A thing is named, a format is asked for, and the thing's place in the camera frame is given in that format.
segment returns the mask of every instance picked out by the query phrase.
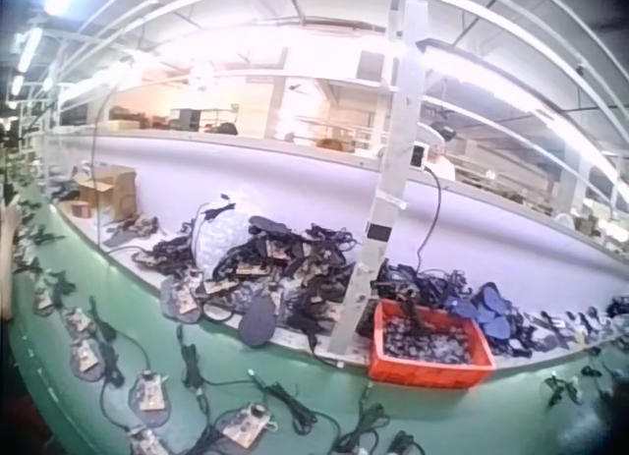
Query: white tape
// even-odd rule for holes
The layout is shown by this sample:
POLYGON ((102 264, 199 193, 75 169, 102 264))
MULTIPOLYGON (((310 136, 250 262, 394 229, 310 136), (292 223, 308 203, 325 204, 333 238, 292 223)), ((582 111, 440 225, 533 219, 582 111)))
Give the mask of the white tape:
POLYGON ((398 208, 404 210, 408 205, 403 199, 396 198, 394 195, 390 195, 389 193, 385 193, 383 190, 376 190, 375 197, 379 199, 384 199, 386 202, 390 202, 391 204, 396 205, 398 208))

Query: white wall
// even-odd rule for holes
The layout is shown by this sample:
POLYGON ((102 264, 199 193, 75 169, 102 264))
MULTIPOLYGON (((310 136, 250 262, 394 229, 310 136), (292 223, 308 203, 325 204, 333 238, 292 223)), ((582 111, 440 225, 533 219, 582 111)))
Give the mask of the white wall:
MULTIPOLYGON (((251 140, 253 145, 261 141, 251 140)), ((88 157, 91 138, 65 138, 65 155, 88 157)), ((224 145, 161 139, 100 138, 97 161, 138 170, 140 208, 178 230, 200 203, 248 193, 263 214, 303 229, 312 222, 362 237, 376 174, 336 163, 224 145)), ((409 183, 387 256, 415 265, 436 208, 435 188, 409 183)), ((626 287, 628 269, 580 241, 513 212, 443 192, 441 216, 422 269, 465 270, 473 286, 495 281, 526 310, 604 306, 626 287)))

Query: orange plastic crate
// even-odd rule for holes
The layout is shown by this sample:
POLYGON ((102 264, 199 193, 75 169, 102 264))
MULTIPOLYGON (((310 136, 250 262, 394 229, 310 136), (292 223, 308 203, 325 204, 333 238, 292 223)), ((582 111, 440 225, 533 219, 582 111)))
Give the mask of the orange plastic crate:
POLYGON ((477 324, 444 311, 418 308, 422 321, 437 328, 462 327, 470 343, 472 365, 445 365, 388 357, 384 354, 384 325, 393 316, 404 316, 394 301, 382 300, 375 309, 370 378, 376 381, 427 386, 432 388, 463 389, 479 384, 495 370, 491 350, 477 324))

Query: green workbench surface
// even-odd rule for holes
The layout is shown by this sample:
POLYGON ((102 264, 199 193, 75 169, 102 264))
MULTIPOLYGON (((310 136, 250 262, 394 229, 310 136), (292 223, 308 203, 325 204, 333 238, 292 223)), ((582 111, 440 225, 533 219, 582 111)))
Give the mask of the green workbench surface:
MULTIPOLYGON (((67 270, 68 279, 78 291, 65 299, 67 306, 88 309, 93 295, 101 316, 136 338, 146 348, 154 370, 169 376, 166 386, 172 403, 169 422, 156 430, 177 452, 190 447, 203 429, 203 417, 195 396, 181 383, 184 363, 175 338, 176 323, 160 312, 154 292, 98 252, 45 205, 36 221, 65 239, 36 249, 42 266, 67 270)), ((15 277, 16 317, 10 338, 21 374, 30 394, 61 443, 71 455, 127 455, 124 432, 109 424, 98 408, 101 382, 76 379, 70 369, 70 336, 58 313, 39 317, 32 312, 33 283, 27 274, 15 277)), ((208 379, 220 381, 247 377, 254 369, 267 383, 279 381, 289 391, 299 391, 308 407, 334 417, 344 431, 354 428, 357 401, 368 382, 361 369, 335 370, 317 363, 306 354, 269 346, 252 350, 241 345, 235 332, 219 324, 203 323, 185 328, 188 343, 196 343, 200 367, 208 379)), ((123 339, 114 343, 119 367, 126 377, 124 387, 109 387, 105 404, 110 415, 127 425, 137 425, 127 406, 131 385, 142 370, 139 350, 123 339)), ((605 351, 611 365, 620 365, 617 350, 605 351)), ((413 434, 428 455, 487 454, 538 455, 557 453, 560 430, 578 417, 579 409, 567 398, 552 410, 546 408, 549 390, 543 379, 556 370, 569 378, 587 363, 582 354, 556 367, 502 371, 471 391, 442 391, 376 384, 370 402, 380 402, 391 417, 390 425, 379 431, 385 448, 398 430, 413 434)), ((609 386, 608 377, 601 384, 609 386)), ((595 398, 591 381, 582 380, 586 406, 595 398)), ((233 386, 207 389, 213 415, 260 399, 253 387, 233 386)), ((333 436, 332 426, 321 420, 310 435, 298 436, 292 429, 288 411, 271 402, 270 410, 279 424, 276 433, 263 435, 255 454, 322 455, 333 436)))

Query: cardboard box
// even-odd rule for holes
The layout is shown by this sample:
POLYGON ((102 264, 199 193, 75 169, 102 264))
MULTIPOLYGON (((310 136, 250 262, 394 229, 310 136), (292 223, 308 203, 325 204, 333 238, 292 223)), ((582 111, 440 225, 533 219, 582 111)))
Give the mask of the cardboard box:
POLYGON ((80 200, 89 207, 112 209, 113 220, 128 219, 137 212, 136 170, 121 165, 96 167, 93 178, 84 172, 75 175, 80 200))

